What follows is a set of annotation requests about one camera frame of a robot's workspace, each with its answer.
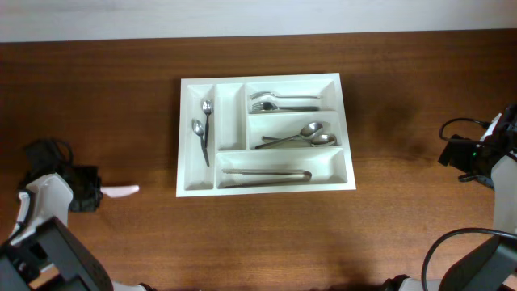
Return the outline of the steel fork dark handle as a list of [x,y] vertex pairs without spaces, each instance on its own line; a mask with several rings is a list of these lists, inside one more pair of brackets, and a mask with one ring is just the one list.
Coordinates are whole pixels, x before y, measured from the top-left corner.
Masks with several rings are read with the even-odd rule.
[[254,103],[251,106],[252,113],[258,112],[315,112],[319,111],[319,107],[307,106],[307,107],[286,107],[279,106],[272,102],[259,102]]

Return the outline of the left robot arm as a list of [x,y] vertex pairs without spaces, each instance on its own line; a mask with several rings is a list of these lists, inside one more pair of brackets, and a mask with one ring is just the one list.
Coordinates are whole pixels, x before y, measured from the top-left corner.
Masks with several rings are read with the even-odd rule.
[[20,207],[15,226],[1,245],[1,288],[32,290],[50,268],[58,273],[40,290],[151,291],[140,283],[124,285],[109,277],[103,265],[69,231],[69,213],[94,212],[105,196],[120,198],[137,185],[104,187],[96,166],[74,164],[69,144],[39,139],[25,146],[31,164],[18,187]]

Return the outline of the white plastic cutlery tray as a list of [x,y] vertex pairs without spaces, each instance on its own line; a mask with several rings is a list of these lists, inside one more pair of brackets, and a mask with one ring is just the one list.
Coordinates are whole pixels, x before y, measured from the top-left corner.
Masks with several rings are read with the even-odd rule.
[[[278,99],[270,96],[250,99],[259,91],[281,95],[319,95],[320,99]],[[205,127],[202,103],[210,99],[206,166],[200,138],[192,121]],[[319,107],[315,112],[258,112],[251,106],[272,102],[286,107]],[[334,134],[337,143],[312,147],[307,142],[287,141],[256,150],[259,146],[294,136],[311,122],[323,124],[317,135]],[[304,170],[309,182],[273,184],[254,188],[223,188],[225,185],[270,179],[299,179],[300,175],[229,175],[224,169]],[[178,197],[227,196],[285,192],[343,191],[356,188],[350,139],[340,75],[298,74],[234,78],[184,78],[181,81]]]

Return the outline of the white plastic knife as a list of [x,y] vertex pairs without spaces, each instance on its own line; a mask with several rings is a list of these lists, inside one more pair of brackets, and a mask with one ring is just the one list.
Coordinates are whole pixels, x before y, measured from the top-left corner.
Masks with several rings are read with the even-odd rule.
[[138,185],[128,185],[128,186],[113,186],[113,187],[101,187],[100,191],[105,196],[110,198],[121,198],[125,196],[130,196],[134,193],[139,192],[140,187]]

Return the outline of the small steel teaspoon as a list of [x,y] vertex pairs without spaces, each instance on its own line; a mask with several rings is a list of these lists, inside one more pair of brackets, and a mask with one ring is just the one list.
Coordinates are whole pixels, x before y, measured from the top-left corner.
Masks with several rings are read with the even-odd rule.
[[208,147],[208,135],[209,135],[209,118],[213,113],[213,103],[210,99],[206,99],[202,103],[202,111],[205,114],[205,127],[204,127],[204,146]]
[[205,139],[204,139],[204,134],[205,134],[204,126],[199,120],[194,119],[192,121],[192,130],[193,130],[194,134],[200,138],[200,148],[202,150],[206,166],[210,167],[208,150],[207,150],[207,146],[205,145]]

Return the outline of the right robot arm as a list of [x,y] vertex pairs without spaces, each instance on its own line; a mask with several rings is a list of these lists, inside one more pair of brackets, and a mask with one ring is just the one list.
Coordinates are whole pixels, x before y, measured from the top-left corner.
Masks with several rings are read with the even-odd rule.
[[[465,121],[485,132],[472,140],[443,132],[452,123]],[[447,144],[439,163],[462,172],[461,183],[475,181],[494,191],[493,226],[465,227],[437,238],[427,251],[421,278],[399,275],[387,279],[381,290],[508,290],[505,281],[516,275],[516,105],[506,106],[491,121],[459,117],[446,121],[439,138]],[[486,234],[489,238],[455,262],[438,280],[428,280],[427,270],[438,247],[463,234]]]

